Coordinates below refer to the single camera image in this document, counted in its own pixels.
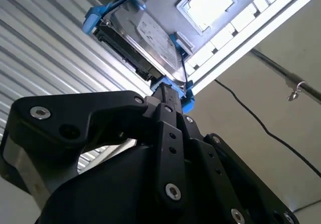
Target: white wall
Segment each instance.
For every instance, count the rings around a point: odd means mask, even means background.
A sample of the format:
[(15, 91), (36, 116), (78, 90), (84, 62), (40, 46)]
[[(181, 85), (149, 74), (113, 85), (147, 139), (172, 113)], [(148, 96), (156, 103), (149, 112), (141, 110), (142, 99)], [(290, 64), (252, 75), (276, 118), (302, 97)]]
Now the white wall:
[(0, 223), (34, 224), (40, 215), (33, 198), (0, 178)]
[[(257, 47), (321, 90), (321, 0), (313, 0)], [(302, 94), (287, 102), (285, 81), (250, 55), (218, 78), (235, 91), (268, 129), (321, 170), (321, 106)], [(253, 117), (215, 82), (196, 96), (191, 116), (203, 134), (220, 135), (294, 210), (321, 199), (321, 179), (287, 148), (267, 136)]]
[(301, 224), (320, 223), (321, 203), (315, 204), (307, 209), (298, 211), (295, 215)]

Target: metal hook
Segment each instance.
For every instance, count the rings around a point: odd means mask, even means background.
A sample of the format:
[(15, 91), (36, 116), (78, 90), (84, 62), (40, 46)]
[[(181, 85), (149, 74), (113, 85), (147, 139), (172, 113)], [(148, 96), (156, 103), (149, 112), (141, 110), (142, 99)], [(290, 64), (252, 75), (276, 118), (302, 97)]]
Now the metal hook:
[(296, 90), (294, 90), (294, 91), (290, 94), (290, 96), (287, 97), (287, 101), (288, 101), (288, 102), (291, 102), (291, 101), (293, 101), (293, 100), (295, 100), (295, 99), (297, 99), (297, 98), (299, 97), (299, 92), (301, 92), (300, 86), (301, 86), (302, 84), (304, 84), (304, 83), (306, 83), (306, 81), (302, 81), (302, 82), (300, 82), (300, 83), (296, 86)]

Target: black cable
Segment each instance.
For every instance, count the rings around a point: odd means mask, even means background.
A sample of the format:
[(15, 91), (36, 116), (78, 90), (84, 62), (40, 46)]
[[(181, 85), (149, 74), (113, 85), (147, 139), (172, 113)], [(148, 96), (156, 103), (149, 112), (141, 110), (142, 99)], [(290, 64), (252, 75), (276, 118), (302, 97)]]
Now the black cable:
[(224, 84), (222, 84), (220, 81), (216, 80), (215, 81), (224, 89), (226, 89), (227, 91), (229, 91), (233, 97), (235, 98), (235, 100), (243, 107), (245, 108), (254, 118), (256, 121), (258, 121), (258, 123), (262, 126), (262, 128), (264, 129), (264, 131), (271, 136), (272, 138), (274, 138), (275, 140), (279, 141), (281, 144), (283, 144), (284, 146), (286, 146), (290, 151), (292, 151), (297, 157), (299, 157), (306, 165), (308, 165), (308, 167), (310, 167), (315, 174), (317, 174), (320, 178), (321, 178), (321, 172), (318, 171), (318, 169), (316, 169), (302, 154), (300, 154), (297, 150), (295, 150), (293, 147), (291, 147), (287, 142), (283, 141), (282, 139), (280, 139), (278, 136), (275, 136), (274, 134), (272, 134), (264, 125), (264, 123), (258, 118), (258, 116), (255, 115), (255, 113), (253, 113), (244, 103), (242, 103), (241, 100), (239, 100), (239, 98), (236, 96), (236, 94), (229, 89), (227, 86), (225, 86)]

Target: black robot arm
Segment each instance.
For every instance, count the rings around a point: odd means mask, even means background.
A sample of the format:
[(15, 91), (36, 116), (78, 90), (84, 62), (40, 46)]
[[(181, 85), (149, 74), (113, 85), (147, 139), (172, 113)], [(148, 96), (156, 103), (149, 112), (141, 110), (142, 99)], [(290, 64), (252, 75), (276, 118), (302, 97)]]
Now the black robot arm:
[[(136, 145), (77, 173), (81, 153)], [(298, 224), (216, 134), (203, 137), (161, 84), (132, 91), (26, 97), (11, 108), (1, 176), (30, 193), (48, 223)]]

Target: corrugated metal wall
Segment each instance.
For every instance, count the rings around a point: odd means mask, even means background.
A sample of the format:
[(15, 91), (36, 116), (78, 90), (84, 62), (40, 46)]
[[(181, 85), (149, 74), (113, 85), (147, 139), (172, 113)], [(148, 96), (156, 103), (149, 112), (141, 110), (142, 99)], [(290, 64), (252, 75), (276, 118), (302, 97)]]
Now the corrugated metal wall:
[(97, 0), (0, 0), (0, 139), (10, 106), (23, 96), (134, 90), (145, 82), (85, 35)]

